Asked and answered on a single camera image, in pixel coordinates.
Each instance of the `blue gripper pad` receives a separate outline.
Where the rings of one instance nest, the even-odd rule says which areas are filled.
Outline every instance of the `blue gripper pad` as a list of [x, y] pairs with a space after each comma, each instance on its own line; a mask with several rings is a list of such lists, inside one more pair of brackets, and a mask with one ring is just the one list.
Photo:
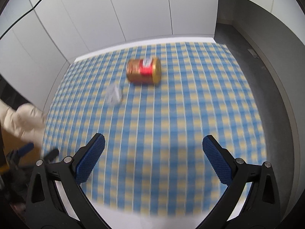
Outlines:
[[18, 157], [23, 157], [33, 149], [34, 149], [34, 144], [28, 143], [17, 150], [17, 155]]
[[211, 163], [214, 171], [216, 172], [216, 175], [218, 176], [220, 182], [229, 186], [232, 182], [231, 167], [224, 159], [219, 149], [217, 149], [215, 143], [208, 136], [205, 136], [203, 138], [202, 149], [206, 154], [209, 162]]
[[76, 166], [75, 181], [78, 185], [85, 183], [88, 180], [89, 175], [91, 174], [104, 149], [105, 138], [103, 135], [100, 135]]

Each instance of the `red label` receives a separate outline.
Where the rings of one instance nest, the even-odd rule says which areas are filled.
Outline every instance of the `red label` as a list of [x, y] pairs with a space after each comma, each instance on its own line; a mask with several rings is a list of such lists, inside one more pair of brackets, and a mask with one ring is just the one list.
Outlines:
[[147, 59], [141, 59], [139, 63], [139, 71], [141, 75], [152, 75], [153, 73], [153, 61], [150, 62], [150, 64], [147, 66], [146, 64], [143, 65], [143, 61], [147, 62]]

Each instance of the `can lid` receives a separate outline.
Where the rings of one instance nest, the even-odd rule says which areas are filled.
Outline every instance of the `can lid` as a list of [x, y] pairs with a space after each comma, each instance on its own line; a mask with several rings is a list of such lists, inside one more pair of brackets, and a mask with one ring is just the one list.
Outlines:
[[158, 84], [161, 81], [161, 62], [159, 58], [154, 58], [152, 67], [152, 80], [154, 84]]

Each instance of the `gray floor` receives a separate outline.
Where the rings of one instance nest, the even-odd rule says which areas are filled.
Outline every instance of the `gray floor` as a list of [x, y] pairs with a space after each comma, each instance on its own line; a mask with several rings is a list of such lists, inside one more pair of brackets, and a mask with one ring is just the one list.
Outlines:
[[288, 115], [276, 84], [261, 59], [254, 58], [245, 38], [231, 25], [216, 24], [215, 41], [225, 44], [243, 71], [256, 101], [280, 194], [283, 216], [291, 193], [294, 155]]

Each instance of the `table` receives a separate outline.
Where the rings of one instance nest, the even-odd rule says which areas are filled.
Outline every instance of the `table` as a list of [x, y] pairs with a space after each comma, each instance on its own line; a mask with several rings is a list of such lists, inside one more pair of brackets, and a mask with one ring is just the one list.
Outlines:
[[[134, 86], [130, 58], [158, 56], [161, 85]], [[104, 103], [109, 83], [120, 106]], [[106, 148], [87, 183], [92, 201], [150, 215], [201, 214], [226, 186], [202, 151], [212, 134], [234, 157], [261, 164], [265, 140], [253, 94], [225, 45], [171, 42], [133, 46], [79, 59], [63, 77], [47, 118], [42, 154], [73, 155], [96, 133]]]

